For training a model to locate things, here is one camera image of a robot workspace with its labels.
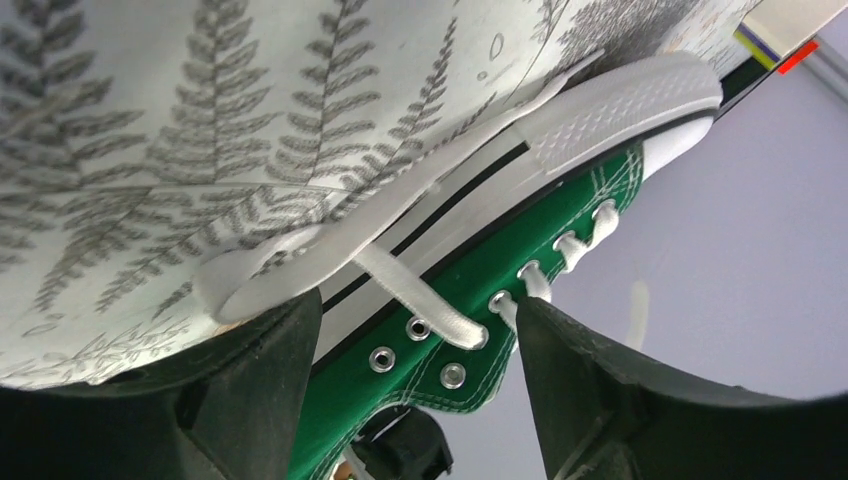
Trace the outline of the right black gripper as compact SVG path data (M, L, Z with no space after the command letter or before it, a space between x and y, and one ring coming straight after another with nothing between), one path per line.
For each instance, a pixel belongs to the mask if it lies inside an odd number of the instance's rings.
M414 406L378 411L351 442L354 479L435 480L451 474L453 464L440 424Z

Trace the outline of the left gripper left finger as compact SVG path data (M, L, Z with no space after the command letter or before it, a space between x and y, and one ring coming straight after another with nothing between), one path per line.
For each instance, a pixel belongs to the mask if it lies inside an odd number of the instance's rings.
M92 386L1 392L5 479L283 479L322 319L309 291Z

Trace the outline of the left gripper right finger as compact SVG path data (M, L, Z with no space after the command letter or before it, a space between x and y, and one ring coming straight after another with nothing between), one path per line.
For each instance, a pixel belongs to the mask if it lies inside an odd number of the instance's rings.
M671 367L550 303L519 303L525 383L550 479L843 479L845 394L794 400Z

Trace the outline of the green white sneaker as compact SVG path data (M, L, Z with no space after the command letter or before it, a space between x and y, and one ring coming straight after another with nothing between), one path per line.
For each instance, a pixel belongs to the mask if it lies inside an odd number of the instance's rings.
M369 423L413 435L412 411L465 415L489 403L516 348L526 297L611 235L642 183L707 133L720 80L687 52L581 82L512 124L378 239L450 306L483 325L467 350L347 266L321 288L324 318L289 466L328 479Z

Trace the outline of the white shoelace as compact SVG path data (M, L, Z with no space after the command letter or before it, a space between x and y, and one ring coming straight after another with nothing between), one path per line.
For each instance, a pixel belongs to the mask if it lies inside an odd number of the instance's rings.
M252 249L229 251L207 261L192 278L195 298L215 322L233 324L293 299L354 263L443 340L464 350L481 349L489 339L487 328L459 313L375 241L443 175L503 129L549 103L571 77L603 54L592 52L534 98L456 137L343 220L301 227Z

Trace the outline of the floral patterned table mat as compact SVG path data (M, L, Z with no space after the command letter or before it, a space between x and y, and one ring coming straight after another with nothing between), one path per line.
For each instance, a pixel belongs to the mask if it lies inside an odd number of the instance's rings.
M344 218L533 97L687 50L749 1L5 1L1 383L99 384L222 332L221 251Z

